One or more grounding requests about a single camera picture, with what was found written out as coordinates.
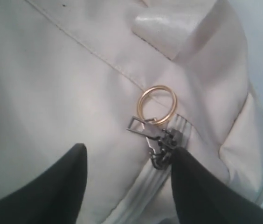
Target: metal zipper pull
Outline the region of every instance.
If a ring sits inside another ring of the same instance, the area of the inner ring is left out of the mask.
[[[132,128],[135,121],[142,124],[142,131]],[[150,148],[152,164],[158,170],[166,169],[171,164],[173,151],[177,148],[181,148],[182,133],[176,129],[160,129],[149,123],[148,120],[132,117],[127,130],[146,137],[147,144]]]

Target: leather surface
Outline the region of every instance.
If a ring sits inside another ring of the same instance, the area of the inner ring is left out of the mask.
[[[189,0],[186,11],[157,2],[0,0],[0,198],[84,142],[89,178],[78,223],[102,223],[148,160],[145,139],[125,129],[142,91],[157,84],[175,91],[176,112],[193,126],[189,152],[247,199],[260,197],[263,112],[249,94],[237,16],[224,0],[207,1],[206,11]],[[181,31],[161,24],[181,42],[164,32],[152,41],[160,24],[143,18],[156,21],[155,10],[169,25],[188,13]],[[162,116],[170,103],[157,95],[145,115]],[[168,181],[135,223],[176,217]]]

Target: zipper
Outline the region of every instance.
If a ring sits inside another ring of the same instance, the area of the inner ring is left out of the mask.
[[[135,121],[141,124],[141,131],[132,128]],[[136,117],[131,119],[128,130],[146,137],[150,160],[144,165],[127,195],[102,224],[137,223],[145,207],[171,173],[172,152],[187,147],[191,127],[190,123],[179,115],[174,115],[164,129],[152,125],[148,120],[143,121]]]

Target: black object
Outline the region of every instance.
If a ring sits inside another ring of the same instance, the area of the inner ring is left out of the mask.
[[[187,150],[172,156],[172,190],[181,224],[263,224],[263,209],[220,182]]]
[[[27,186],[0,200],[0,224],[74,224],[87,181],[87,151],[73,146]]]

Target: gold ring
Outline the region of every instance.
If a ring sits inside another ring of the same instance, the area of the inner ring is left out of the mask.
[[[169,87],[167,87],[165,85],[156,85],[156,86],[153,86],[153,87],[149,88],[148,90],[146,90],[143,93],[143,95],[140,97],[140,99],[138,100],[137,114],[138,114],[138,117],[140,119],[146,120],[144,118],[144,115],[143,115],[143,103],[150,93],[157,91],[157,90],[165,90],[165,91],[169,92],[172,96],[172,99],[173,99],[172,106],[171,106],[169,113],[159,120],[151,121],[151,124],[159,126],[159,125],[162,125],[162,124],[166,123],[167,121],[169,121],[172,118],[172,116],[174,115],[176,108],[177,108],[176,94]]]

